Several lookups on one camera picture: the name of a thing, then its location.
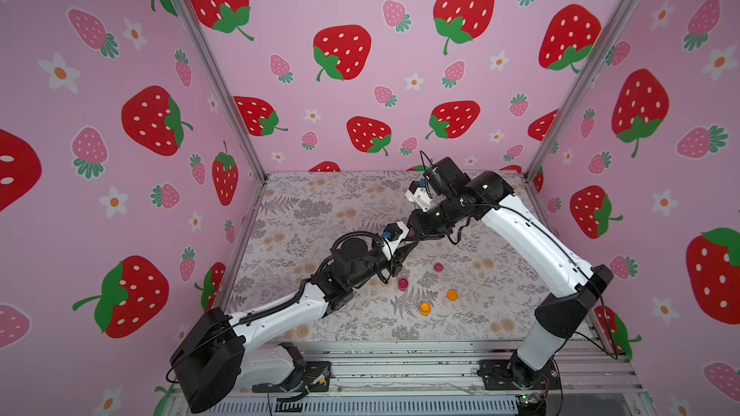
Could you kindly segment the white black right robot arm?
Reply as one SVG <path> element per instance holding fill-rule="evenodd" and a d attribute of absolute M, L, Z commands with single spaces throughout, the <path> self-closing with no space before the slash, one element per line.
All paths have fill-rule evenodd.
<path fill-rule="evenodd" d="M 458 223 L 481 221 L 512 246 L 549 288 L 535 310 L 535 324 L 513 353 L 506 376 L 529 389 L 601 299 L 613 279 L 604 265 L 592 266 L 543 226 L 499 174 L 471 178 L 448 157 L 427 167 L 410 184 L 416 205 L 408 224 L 414 240 L 451 237 Z"/>

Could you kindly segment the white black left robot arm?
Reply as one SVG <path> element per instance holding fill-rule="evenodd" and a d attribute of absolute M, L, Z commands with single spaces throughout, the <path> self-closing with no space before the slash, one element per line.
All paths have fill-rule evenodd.
<path fill-rule="evenodd" d="M 353 231 L 333 243 L 330 255 L 294 294 L 249 312 L 227 314 L 219 307 L 205 312 L 171 357 L 170 373 L 190 412 L 219 404 L 241 377 L 264 375 L 268 384 L 298 381 L 306 365 L 293 346 L 277 346 L 261 363 L 244 359 L 290 329 L 343 308 L 373 277 L 388 283 L 416 244 L 404 223 L 392 223 L 380 234 Z"/>

